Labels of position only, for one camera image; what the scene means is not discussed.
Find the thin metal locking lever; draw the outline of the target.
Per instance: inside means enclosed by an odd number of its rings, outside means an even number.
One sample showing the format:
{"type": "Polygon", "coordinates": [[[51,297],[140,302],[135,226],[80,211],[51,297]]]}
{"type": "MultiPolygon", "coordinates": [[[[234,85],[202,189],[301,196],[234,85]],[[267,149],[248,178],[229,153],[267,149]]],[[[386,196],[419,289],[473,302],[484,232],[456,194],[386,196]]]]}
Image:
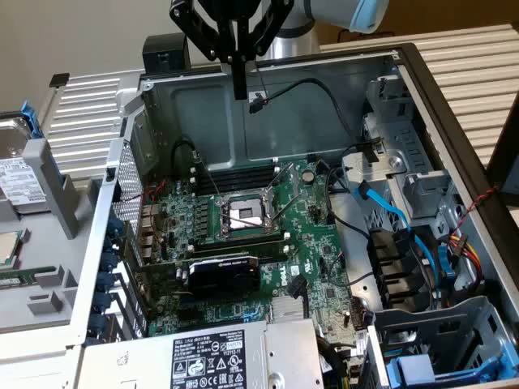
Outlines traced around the thin metal locking lever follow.
{"type": "Polygon", "coordinates": [[[297,194],[293,196],[292,199],[289,200],[289,202],[278,212],[274,215],[274,217],[271,219],[272,223],[274,223],[276,220],[278,220],[288,209],[290,206],[295,202],[296,199],[298,199],[301,195],[301,192],[298,191],[297,194]]]}
{"type": "Polygon", "coordinates": [[[193,158],[194,158],[194,162],[198,163],[199,165],[202,166],[202,169],[203,171],[205,172],[206,176],[208,177],[208,180],[211,182],[212,184],[212,187],[213,189],[215,190],[216,194],[221,197],[221,192],[217,186],[217,184],[215,183],[215,181],[213,180],[212,178],[212,175],[208,169],[208,167],[206,166],[206,164],[204,163],[204,158],[202,157],[201,153],[198,151],[198,150],[194,150],[193,151],[193,158]]]}

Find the black RAM slot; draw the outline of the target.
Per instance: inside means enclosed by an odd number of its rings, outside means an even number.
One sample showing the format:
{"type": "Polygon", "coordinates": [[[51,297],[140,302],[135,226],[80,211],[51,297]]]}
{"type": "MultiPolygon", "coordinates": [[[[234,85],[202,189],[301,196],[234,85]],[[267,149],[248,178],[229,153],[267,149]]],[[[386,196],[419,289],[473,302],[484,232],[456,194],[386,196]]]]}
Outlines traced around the black RAM slot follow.
{"type": "Polygon", "coordinates": [[[292,255],[290,245],[282,243],[268,243],[250,246],[233,246],[212,250],[187,251],[188,259],[223,259],[237,257],[254,257],[260,263],[286,262],[292,255]]]}
{"type": "Polygon", "coordinates": [[[283,242],[285,231],[276,231],[270,234],[248,234],[243,237],[236,237],[230,239],[224,239],[216,242],[197,242],[194,244],[195,251],[202,250],[220,250],[227,249],[230,247],[238,246],[251,246],[251,245],[263,245],[273,242],[283,242]]]}
{"type": "Polygon", "coordinates": [[[212,195],[216,193],[214,182],[220,192],[249,190],[266,187],[275,177],[272,166],[257,166],[246,169],[225,170],[210,173],[206,172],[196,177],[195,192],[198,195],[212,195]]]}
{"type": "MultiPolygon", "coordinates": [[[[275,173],[275,166],[272,163],[267,164],[244,164],[244,165],[222,165],[217,168],[214,165],[210,168],[209,163],[206,163],[212,178],[223,179],[225,177],[273,177],[275,173]]],[[[193,164],[188,173],[197,177],[207,177],[199,164],[193,164]]]]}

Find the silver power supply with label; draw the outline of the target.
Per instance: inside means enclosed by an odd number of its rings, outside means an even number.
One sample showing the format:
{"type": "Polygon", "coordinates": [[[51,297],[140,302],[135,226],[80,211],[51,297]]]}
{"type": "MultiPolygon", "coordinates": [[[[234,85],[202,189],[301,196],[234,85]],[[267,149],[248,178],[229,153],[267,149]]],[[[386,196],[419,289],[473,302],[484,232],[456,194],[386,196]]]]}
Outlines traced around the silver power supply with label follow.
{"type": "Polygon", "coordinates": [[[311,320],[88,346],[76,389],[323,389],[311,320]]]}

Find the black plastic block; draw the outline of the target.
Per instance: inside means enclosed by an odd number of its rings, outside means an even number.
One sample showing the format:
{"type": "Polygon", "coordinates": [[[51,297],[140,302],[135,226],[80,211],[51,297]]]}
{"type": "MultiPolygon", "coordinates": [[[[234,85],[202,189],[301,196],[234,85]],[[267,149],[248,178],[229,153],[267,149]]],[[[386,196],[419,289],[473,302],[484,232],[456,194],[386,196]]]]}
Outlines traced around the black plastic block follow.
{"type": "Polygon", "coordinates": [[[187,37],[183,32],[148,36],[142,48],[142,58],[147,74],[191,69],[187,37]]]}

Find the green motherboard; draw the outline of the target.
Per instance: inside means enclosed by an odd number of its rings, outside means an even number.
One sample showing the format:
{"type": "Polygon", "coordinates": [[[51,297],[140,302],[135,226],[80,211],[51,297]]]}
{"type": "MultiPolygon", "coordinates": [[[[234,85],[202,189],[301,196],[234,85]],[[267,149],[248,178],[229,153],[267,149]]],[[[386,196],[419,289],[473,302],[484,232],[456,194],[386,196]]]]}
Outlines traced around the green motherboard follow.
{"type": "MultiPolygon", "coordinates": [[[[275,170],[294,162],[301,195],[278,220],[278,231],[285,231],[282,243],[290,245],[292,255],[286,262],[259,263],[260,286],[242,296],[196,299],[180,293],[160,291],[150,278],[137,272],[140,292],[148,306],[148,334],[171,335],[219,325],[271,323],[272,299],[279,296],[302,297],[304,318],[313,320],[318,334],[337,349],[356,345],[350,305],[351,289],[358,277],[348,277],[345,252],[339,235],[340,224],[330,214],[332,195],[343,193],[338,173],[319,161],[273,161],[275,170]],[[315,174],[312,184],[302,181],[302,172],[315,174]]],[[[139,248],[146,265],[195,261],[188,259],[197,242],[224,240],[220,236],[217,200],[232,191],[198,195],[195,175],[164,180],[151,185],[140,213],[139,248]]],[[[278,213],[292,199],[292,185],[285,176],[273,187],[274,207],[278,213]]]]}

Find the black fan shroud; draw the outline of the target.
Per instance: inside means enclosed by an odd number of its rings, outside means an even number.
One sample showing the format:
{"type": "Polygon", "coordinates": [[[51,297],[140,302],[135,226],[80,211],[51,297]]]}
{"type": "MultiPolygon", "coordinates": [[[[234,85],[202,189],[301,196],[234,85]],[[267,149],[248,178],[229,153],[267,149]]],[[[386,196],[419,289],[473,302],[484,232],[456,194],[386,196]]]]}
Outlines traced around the black fan shroud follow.
{"type": "Polygon", "coordinates": [[[407,231],[371,230],[367,252],[384,309],[415,313],[430,307],[431,288],[407,231]]]}

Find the black graphics card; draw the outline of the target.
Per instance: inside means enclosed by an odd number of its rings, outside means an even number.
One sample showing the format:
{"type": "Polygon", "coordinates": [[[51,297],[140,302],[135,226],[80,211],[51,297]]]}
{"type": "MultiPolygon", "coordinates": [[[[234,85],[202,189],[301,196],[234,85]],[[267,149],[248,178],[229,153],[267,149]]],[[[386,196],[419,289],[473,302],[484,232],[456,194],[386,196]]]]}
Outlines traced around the black graphics card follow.
{"type": "Polygon", "coordinates": [[[160,291],[200,300],[242,296],[260,288],[260,260],[250,255],[146,265],[141,272],[160,291]]]}

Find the blue disk carrier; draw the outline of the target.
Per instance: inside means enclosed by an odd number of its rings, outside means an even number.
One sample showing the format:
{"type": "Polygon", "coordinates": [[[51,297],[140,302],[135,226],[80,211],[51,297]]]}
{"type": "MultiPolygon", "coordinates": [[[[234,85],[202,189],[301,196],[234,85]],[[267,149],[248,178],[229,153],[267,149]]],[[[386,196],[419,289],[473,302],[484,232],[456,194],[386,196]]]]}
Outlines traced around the blue disk carrier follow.
{"type": "Polygon", "coordinates": [[[496,356],[466,370],[435,374],[429,357],[421,354],[393,358],[386,371],[391,389],[448,389],[519,378],[519,354],[505,342],[496,356]]]}

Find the open PC case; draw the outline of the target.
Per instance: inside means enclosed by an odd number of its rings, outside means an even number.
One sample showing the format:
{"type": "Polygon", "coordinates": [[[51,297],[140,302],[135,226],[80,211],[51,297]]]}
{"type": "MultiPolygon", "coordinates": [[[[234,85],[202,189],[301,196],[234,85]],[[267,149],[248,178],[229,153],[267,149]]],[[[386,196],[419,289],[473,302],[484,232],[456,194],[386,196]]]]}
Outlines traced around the open PC case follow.
{"type": "Polygon", "coordinates": [[[148,306],[137,283],[144,261],[139,248],[140,213],[148,188],[164,180],[189,178],[198,150],[209,163],[267,164],[313,160],[338,173],[343,193],[332,195],[330,214],[340,224],[351,289],[356,345],[337,349],[316,336],[323,389],[367,389],[365,360],[368,329],[385,310],[367,252],[370,231],[407,231],[410,248],[423,266],[431,288],[424,311],[453,307],[472,297],[486,297],[519,344],[519,230],[490,184],[452,108],[419,52],[412,45],[344,52],[259,65],[268,90],[260,97],[255,67],[247,75],[247,98],[234,99],[233,80],[218,70],[170,75],[143,75],[139,93],[126,106],[121,135],[111,146],[98,199],[88,260],[93,269],[81,278],[77,302],[85,305],[86,336],[79,370],[88,346],[141,340],[148,334],[148,306]],[[448,170],[465,210],[451,226],[444,219],[409,220],[397,203],[368,182],[351,188],[343,158],[373,142],[362,134],[362,119],[371,111],[366,99],[373,79],[397,75],[405,81],[435,154],[448,170]],[[110,217],[124,222],[123,233],[107,233],[110,217]],[[118,265],[108,323],[98,336],[88,333],[92,298],[105,236],[118,245],[118,265]]]}

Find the silver finned heat sink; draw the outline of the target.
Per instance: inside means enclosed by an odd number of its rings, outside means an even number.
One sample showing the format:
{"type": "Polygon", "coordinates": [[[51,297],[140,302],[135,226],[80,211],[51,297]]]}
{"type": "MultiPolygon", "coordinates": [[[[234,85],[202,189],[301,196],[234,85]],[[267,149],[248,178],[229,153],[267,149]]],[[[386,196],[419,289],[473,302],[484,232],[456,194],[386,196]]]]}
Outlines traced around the silver finned heat sink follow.
{"type": "Polygon", "coordinates": [[[304,319],[302,297],[279,296],[272,299],[271,322],[286,323],[304,319]]]}

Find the grey plastic parts rack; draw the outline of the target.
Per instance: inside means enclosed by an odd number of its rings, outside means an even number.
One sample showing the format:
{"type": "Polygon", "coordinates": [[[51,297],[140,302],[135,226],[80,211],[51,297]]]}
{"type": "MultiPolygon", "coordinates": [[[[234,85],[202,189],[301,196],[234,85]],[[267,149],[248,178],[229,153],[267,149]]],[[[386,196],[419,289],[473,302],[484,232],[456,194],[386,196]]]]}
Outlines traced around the grey plastic parts rack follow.
{"type": "Polygon", "coordinates": [[[0,334],[67,325],[71,321],[79,277],[97,205],[99,183],[83,188],[62,174],[49,146],[41,166],[48,212],[0,223],[0,233],[21,231],[14,269],[55,266],[36,274],[36,283],[0,289],[0,334]]]}

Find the green RAM stick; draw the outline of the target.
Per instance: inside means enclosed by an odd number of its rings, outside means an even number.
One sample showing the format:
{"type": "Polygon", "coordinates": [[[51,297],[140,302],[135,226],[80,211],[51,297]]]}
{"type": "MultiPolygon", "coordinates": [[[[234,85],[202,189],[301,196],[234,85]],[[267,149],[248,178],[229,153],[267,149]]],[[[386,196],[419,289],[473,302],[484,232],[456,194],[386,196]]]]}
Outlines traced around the green RAM stick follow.
{"type": "Polygon", "coordinates": [[[34,267],[29,269],[0,267],[0,289],[33,285],[36,283],[36,274],[49,273],[55,270],[55,266],[34,267]]]}

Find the grey metal drive cage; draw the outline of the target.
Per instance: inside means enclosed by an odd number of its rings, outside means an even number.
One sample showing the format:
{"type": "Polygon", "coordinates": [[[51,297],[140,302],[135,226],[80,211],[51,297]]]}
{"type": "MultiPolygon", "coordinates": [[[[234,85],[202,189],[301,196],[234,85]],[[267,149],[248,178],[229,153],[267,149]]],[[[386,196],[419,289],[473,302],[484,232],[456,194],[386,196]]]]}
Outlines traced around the grey metal drive cage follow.
{"type": "Polygon", "coordinates": [[[366,181],[409,220],[455,225],[465,208],[405,81],[397,75],[373,79],[366,99],[371,111],[363,116],[362,134],[373,143],[343,158],[350,187],[366,181]]]}

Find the hard disk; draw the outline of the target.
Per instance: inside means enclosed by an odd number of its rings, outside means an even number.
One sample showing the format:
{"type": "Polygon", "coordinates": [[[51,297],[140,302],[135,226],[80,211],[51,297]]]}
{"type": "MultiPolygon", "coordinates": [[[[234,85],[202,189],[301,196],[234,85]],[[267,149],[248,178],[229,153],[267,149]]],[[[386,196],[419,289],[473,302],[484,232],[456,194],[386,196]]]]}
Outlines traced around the hard disk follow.
{"type": "Polygon", "coordinates": [[[36,110],[25,101],[0,112],[0,223],[49,211],[41,166],[50,151],[36,110]]]}

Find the silver socket cover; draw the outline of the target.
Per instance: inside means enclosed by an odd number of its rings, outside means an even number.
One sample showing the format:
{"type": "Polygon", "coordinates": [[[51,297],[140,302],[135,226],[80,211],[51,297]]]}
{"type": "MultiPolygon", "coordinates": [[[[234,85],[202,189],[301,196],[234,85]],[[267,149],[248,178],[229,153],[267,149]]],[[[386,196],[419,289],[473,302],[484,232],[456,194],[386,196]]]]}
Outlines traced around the silver socket cover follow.
{"type": "Polygon", "coordinates": [[[284,167],[279,170],[275,170],[274,178],[269,182],[269,184],[263,188],[263,192],[265,194],[271,193],[273,191],[273,187],[281,182],[281,180],[287,176],[290,179],[292,185],[292,199],[296,199],[300,195],[299,191],[299,180],[298,180],[298,172],[294,166],[294,162],[289,162],[284,167]]]}

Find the CPU socket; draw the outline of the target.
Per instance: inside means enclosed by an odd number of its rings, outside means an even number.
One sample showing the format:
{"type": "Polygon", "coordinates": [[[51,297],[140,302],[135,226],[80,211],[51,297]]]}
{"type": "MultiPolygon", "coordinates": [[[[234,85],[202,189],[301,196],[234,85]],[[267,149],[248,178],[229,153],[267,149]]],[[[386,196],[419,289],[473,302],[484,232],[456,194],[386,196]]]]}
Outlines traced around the CPU socket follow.
{"type": "Polygon", "coordinates": [[[217,200],[217,209],[222,238],[279,230],[272,188],[225,194],[217,200]]]}

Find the silver CPU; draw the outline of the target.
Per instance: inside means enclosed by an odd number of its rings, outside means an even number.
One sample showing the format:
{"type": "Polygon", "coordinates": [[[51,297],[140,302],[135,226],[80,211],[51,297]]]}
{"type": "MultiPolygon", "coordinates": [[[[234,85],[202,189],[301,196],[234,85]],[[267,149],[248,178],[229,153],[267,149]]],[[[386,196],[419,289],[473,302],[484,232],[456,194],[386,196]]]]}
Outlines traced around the silver CPU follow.
{"type": "Polygon", "coordinates": [[[0,233],[0,271],[15,265],[21,231],[0,233]]]}

